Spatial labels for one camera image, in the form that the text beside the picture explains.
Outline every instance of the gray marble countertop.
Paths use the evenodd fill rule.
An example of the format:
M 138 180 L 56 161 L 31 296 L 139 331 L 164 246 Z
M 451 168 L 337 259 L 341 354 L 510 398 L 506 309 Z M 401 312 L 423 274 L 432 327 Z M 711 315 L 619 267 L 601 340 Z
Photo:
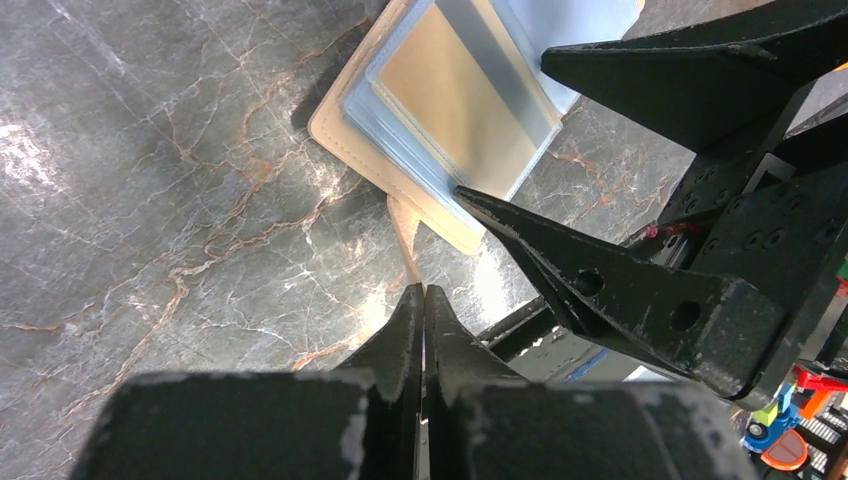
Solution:
M 67 474 L 128 376 L 328 368 L 404 286 L 385 196 L 306 122 L 379 0 L 0 5 L 0 478 Z M 649 0 L 632 35 L 756 0 Z M 587 100 L 515 203 L 615 241 L 691 154 Z M 417 262 L 480 331 L 535 295 L 492 238 Z

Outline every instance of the orange toy part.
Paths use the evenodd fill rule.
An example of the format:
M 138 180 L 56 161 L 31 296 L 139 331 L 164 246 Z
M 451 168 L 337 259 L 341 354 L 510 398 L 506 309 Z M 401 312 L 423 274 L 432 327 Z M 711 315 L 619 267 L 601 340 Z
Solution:
M 807 420 L 815 417 L 833 393 L 833 390 L 816 390 L 810 400 L 807 401 L 807 404 L 804 405 L 804 408 L 801 409 L 801 416 Z
M 807 442 L 795 430 L 787 430 L 774 445 L 760 455 L 760 460 L 769 467 L 783 472 L 800 468 L 807 461 Z

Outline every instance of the black metal bracket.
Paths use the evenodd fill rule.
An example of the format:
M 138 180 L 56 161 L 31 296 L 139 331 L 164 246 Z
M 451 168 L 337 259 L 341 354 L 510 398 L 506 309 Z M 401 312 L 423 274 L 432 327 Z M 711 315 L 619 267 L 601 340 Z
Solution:
M 464 187 L 455 197 L 563 327 L 762 408 L 793 363 L 836 374 L 846 336 L 840 322 L 821 352 L 799 358 L 848 251 L 848 115 L 831 109 L 783 140 L 812 83 L 845 62 L 844 0 L 776 0 L 649 37 L 551 48 L 545 73 L 696 152 L 658 224 L 616 246 Z M 550 328 L 539 313 L 507 320 L 519 326 L 501 349 Z

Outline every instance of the screw hole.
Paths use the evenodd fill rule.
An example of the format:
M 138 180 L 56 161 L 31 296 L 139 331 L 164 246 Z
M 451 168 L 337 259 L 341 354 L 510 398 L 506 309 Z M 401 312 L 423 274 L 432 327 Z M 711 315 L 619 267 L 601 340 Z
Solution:
M 737 198 L 730 204 L 730 207 L 727 208 L 727 213 L 736 213 L 742 208 L 742 205 L 745 203 L 745 200 L 741 198 Z
M 816 233 L 816 241 L 819 243 L 827 243 L 833 239 L 838 231 L 838 222 L 835 219 L 828 220 L 821 226 L 821 228 L 819 228 L 818 233 Z
M 701 306 L 698 302 L 691 300 L 681 302 L 671 314 L 671 328 L 678 332 L 685 332 L 695 326 L 700 317 Z
M 748 235 L 748 238 L 745 239 L 745 250 L 750 250 L 756 247 L 760 241 L 763 239 L 763 232 L 757 230 L 756 232 Z
M 781 198 L 785 197 L 787 193 L 789 193 L 789 185 L 784 183 L 783 185 L 775 189 L 774 193 L 771 194 L 771 198 L 769 198 L 769 200 L 771 201 L 771 203 L 777 203 L 778 201 L 780 201 Z
M 715 249 L 718 248 L 718 244 L 719 244 L 719 241 L 718 241 L 717 238 L 714 238 L 714 239 L 710 240 L 709 242 L 707 242 L 707 245 L 704 247 L 704 255 L 709 255 L 709 254 L 713 253 L 715 251 Z
M 793 197 L 791 200 L 786 202 L 786 206 L 783 207 L 783 214 L 789 215 L 799 208 L 801 208 L 801 204 L 804 203 L 804 196 L 798 195 L 797 197 Z
M 778 228 L 777 230 L 775 230 L 775 231 L 773 231 L 769 234 L 769 236 L 766 238 L 766 241 L 763 242 L 763 248 L 768 250 L 768 249 L 776 246 L 778 243 L 780 243 L 781 240 L 783 240 L 783 237 L 785 237 L 785 236 L 786 236 L 786 230 L 784 230 L 782 228 Z
M 600 276 L 597 272 L 583 270 L 577 274 L 574 288 L 584 297 L 592 298 L 604 289 L 604 277 Z

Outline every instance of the blue toy part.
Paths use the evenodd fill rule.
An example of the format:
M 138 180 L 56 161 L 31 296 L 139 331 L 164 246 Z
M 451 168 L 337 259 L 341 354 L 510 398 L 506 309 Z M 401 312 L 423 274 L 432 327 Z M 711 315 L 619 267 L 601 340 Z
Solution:
M 763 453 L 771 448 L 774 442 L 789 429 L 795 428 L 801 423 L 801 409 L 792 404 L 792 393 L 794 391 L 795 386 L 793 384 L 788 382 L 783 384 L 775 399 L 780 413 L 771 425 L 766 426 L 757 422 L 749 424 L 745 438 L 742 439 L 745 448 L 755 453 Z

